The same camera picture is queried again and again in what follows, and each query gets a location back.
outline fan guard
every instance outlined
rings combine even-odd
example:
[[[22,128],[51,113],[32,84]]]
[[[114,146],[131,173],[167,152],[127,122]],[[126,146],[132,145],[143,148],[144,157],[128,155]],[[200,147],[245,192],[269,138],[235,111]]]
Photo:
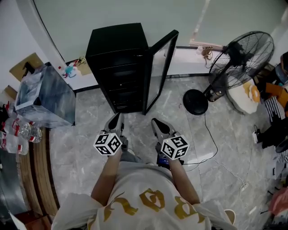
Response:
[[[273,52],[273,38],[268,33],[253,31],[236,38],[212,63],[210,85],[226,90],[244,84],[265,67]]]

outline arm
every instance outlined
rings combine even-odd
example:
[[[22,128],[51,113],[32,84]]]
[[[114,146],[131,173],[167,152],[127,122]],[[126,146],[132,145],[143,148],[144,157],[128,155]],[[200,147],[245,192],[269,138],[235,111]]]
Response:
[[[110,156],[108,158],[99,179],[92,190],[91,197],[101,203],[103,206],[107,205],[114,187],[121,155],[122,150],[120,148],[114,156]]]
[[[176,189],[180,195],[192,205],[200,203],[197,192],[191,184],[180,161],[178,159],[168,159],[168,161]]]
[[[281,55],[281,57],[280,57],[280,64],[281,64],[281,69],[287,75],[288,72],[284,69],[284,57],[283,57],[283,55]]]

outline marble floor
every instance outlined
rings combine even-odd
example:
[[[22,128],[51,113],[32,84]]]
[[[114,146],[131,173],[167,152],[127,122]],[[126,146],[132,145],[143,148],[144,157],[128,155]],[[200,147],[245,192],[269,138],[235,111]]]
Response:
[[[145,162],[156,162],[154,146],[157,142],[151,128],[153,117],[164,119],[184,134],[190,150],[185,164],[210,158],[216,147],[204,124],[204,116],[186,111],[182,97],[188,89],[203,91],[208,86],[206,77],[168,79],[161,96],[146,116],[125,114],[123,134],[129,147]],[[60,204],[70,192],[90,194],[107,157],[95,152],[92,143],[113,115],[100,89],[77,94],[76,126],[50,131],[50,155],[53,179]],[[226,97],[209,103],[207,127],[218,147],[218,153],[202,164],[185,165],[185,170],[203,202],[216,199],[225,209],[236,212],[235,225],[239,230],[261,229],[268,213],[267,189],[274,188],[275,180],[266,178],[266,165],[272,158],[273,147],[262,149],[255,145],[251,133],[255,124],[261,130],[269,127],[264,105],[256,113],[238,113]],[[240,192],[242,181],[248,183]]]

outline white cable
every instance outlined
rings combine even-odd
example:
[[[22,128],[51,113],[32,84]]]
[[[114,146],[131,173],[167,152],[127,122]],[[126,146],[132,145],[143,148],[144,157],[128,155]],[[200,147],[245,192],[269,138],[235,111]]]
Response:
[[[198,165],[197,165],[195,168],[193,168],[193,169],[191,169],[191,170],[189,170],[189,171],[186,171],[186,172],[191,172],[192,170],[196,169],[196,168],[200,165],[200,163],[202,163],[202,162],[204,162],[204,161],[207,161],[207,160],[214,160],[217,164],[223,166],[223,167],[224,167],[228,172],[230,172],[234,177],[236,177],[236,178],[238,178],[238,179],[241,180],[242,185],[240,186],[240,191],[239,191],[238,199],[239,199],[239,200],[241,201],[241,203],[247,208],[247,205],[241,200],[240,195],[241,195],[241,192],[242,192],[242,188],[245,187],[245,186],[247,186],[248,183],[245,183],[242,178],[236,176],[236,175],[235,175],[233,172],[231,172],[225,165],[219,163],[219,162],[216,161],[215,159],[212,159],[212,158],[210,158],[210,159],[204,159],[204,160],[202,160],[201,162],[199,162]]]

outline glass door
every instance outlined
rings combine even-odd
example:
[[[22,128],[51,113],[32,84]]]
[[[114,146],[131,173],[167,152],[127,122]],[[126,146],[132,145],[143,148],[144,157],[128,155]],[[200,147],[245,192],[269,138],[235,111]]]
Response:
[[[178,34],[178,31],[173,30],[152,46],[145,55],[143,115],[149,111],[161,94]]]

